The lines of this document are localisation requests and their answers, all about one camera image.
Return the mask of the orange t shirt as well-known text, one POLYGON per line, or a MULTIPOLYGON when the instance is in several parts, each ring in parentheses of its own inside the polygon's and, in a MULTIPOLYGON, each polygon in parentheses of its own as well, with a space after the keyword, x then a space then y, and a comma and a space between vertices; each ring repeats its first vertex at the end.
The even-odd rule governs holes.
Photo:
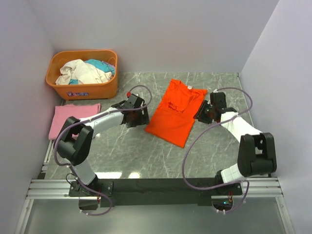
POLYGON ((184 148, 208 91, 194 89, 172 79, 145 131, 180 148, 184 148))

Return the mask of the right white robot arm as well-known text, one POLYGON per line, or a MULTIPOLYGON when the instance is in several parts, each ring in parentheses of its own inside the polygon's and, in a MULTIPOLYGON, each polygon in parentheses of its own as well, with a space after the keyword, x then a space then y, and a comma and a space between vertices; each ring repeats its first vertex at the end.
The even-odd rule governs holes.
POLYGON ((219 123, 239 142, 237 163, 218 171, 215 176, 214 190, 218 194, 226 194, 231 182, 276 171, 273 135, 254 128, 236 109, 228 107, 224 92, 210 93, 210 100, 202 102, 194 119, 205 124, 219 123))

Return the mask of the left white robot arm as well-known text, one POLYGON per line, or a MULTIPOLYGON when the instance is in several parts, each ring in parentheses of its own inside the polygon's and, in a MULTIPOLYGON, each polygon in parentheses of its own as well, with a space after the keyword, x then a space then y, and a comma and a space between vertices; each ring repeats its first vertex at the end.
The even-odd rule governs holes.
POLYGON ((85 195, 94 195, 99 182, 87 160, 93 138, 115 126, 124 124, 132 128, 148 123, 149 115, 145 100, 132 93, 128 94, 127 100, 114 104, 99 114, 80 119, 69 117, 54 144, 55 155, 65 160, 58 165, 70 168, 81 182, 80 190, 85 195))

